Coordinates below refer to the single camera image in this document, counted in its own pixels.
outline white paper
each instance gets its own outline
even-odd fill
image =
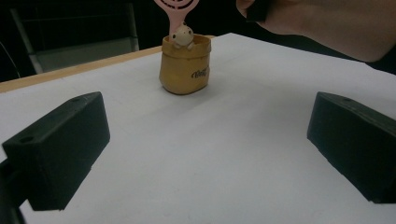
[[[165,91],[161,53],[0,94],[0,141],[66,100],[105,99],[111,139],[64,211],[45,223],[393,224],[306,139],[318,91],[396,119],[396,77],[364,63],[228,34],[212,39],[209,85]],[[0,160],[6,158],[3,151]]]

